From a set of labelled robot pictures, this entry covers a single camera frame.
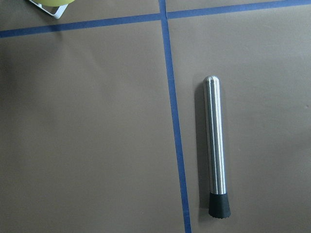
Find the metal shaft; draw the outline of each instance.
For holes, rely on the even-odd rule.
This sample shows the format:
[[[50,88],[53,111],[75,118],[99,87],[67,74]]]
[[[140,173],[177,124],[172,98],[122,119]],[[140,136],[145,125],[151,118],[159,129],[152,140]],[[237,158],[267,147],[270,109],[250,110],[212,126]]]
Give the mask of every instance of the metal shaft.
[[[205,78],[204,93],[210,192],[213,194],[225,194],[225,162],[220,85],[219,79],[216,76],[208,76]]]

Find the blue line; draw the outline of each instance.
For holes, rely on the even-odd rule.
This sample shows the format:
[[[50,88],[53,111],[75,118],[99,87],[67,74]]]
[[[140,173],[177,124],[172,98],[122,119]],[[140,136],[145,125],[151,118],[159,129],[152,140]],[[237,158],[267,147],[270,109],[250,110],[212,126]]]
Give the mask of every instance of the blue line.
[[[139,22],[149,22],[160,20],[160,14],[149,14],[141,16],[129,16],[129,17],[120,17],[120,18],[108,18],[108,19],[99,19],[83,22],[74,22],[74,23],[64,23],[64,24],[55,24],[49,26],[40,26],[33,28],[22,28],[22,29],[13,29],[0,31],[0,38],[12,37],[12,36],[21,36],[21,35],[31,35],[38,33],[51,33],[67,30],[76,30],[83,28],[95,28],[111,25],[120,25],[128,23],[139,23]]]
[[[170,94],[171,111],[172,111],[172,119],[173,119],[173,131],[174,131],[174,138],[175,138],[175,149],[176,149],[176,156],[177,156],[177,166],[178,166],[178,174],[179,174],[181,202],[182,202],[183,215],[184,215],[185,232],[191,233],[190,213],[189,213],[188,194],[187,194],[187,185],[186,185],[186,174],[185,174],[185,166],[184,166],[183,149],[182,149],[182,143],[181,143],[179,116],[178,116],[178,109],[177,109],[177,97],[176,97],[174,70],[173,70],[173,61],[172,61],[172,51],[171,51],[171,42],[170,42],[170,32],[169,32],[169,24],[168,24],[168,20],[166,16],[165,0],[159,0],[159,6],[160,6],[160,14],[161,14],[164,55],[165,55],[166,71],[167,71],[167,78],[168,78],[168,84],[169,84],[169,94]]]
[[[308,5],[311,4],[311,0],[282,0],[282,1],[271,1],[271,2],[260,2],[260,3],[251,3],[251,4],[242,4],[242,5],[233,5],[233,6],[220,6],[204,9],[195,9],[195,10],[185,10],[185,11],[174,11],[168,12],[167,18],[185,18],[193,16],[208,16],[216,15],[230,12],[240,12],[240,11],[254,11],[261,9],[271,9],[279,7],[288,7],[288,6],[299,6],[299,5]]]

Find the white stand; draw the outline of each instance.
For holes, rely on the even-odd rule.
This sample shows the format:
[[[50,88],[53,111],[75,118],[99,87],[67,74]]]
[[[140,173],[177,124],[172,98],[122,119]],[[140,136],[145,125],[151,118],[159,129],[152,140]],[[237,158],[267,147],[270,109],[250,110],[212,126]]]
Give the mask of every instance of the white stand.
[[[41,10],[43,10],[44,12],[48,13],[50,16],[53,16],[55,19],[59,19],[63,12],[65,11],[65,9],[67,8],[68,4],[66,5],[63,5],[63,6],[59,6],[56,13],[55,14],[52,14],[51,12],[48,12],[46,9],[44,9],[42,7],[42,4],[39,4],[39,3],[35,3],[34,1],[32,0],[29,0],[30,2],[32,2],[34,5],[36,5],[37,7],[39,7]]]

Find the black end cap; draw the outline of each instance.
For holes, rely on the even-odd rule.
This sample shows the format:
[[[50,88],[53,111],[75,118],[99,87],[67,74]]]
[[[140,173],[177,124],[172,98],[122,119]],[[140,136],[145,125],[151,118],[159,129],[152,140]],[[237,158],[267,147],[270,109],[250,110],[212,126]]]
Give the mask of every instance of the black end cap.
[[[229,217],[230,207],[228,195],[226,194],[213,194],[209,193],[209,215],[216,218]]]

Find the stainless steel muddler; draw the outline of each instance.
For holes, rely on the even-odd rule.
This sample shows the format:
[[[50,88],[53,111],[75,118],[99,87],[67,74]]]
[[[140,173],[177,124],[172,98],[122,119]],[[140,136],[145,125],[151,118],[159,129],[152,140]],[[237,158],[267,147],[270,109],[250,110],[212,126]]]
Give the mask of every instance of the stainless steel muddler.
[[[225,185],[220,84],[216,76],[204,80],[209,168],[209,211],[212,217],[229,217],[230,207]]]

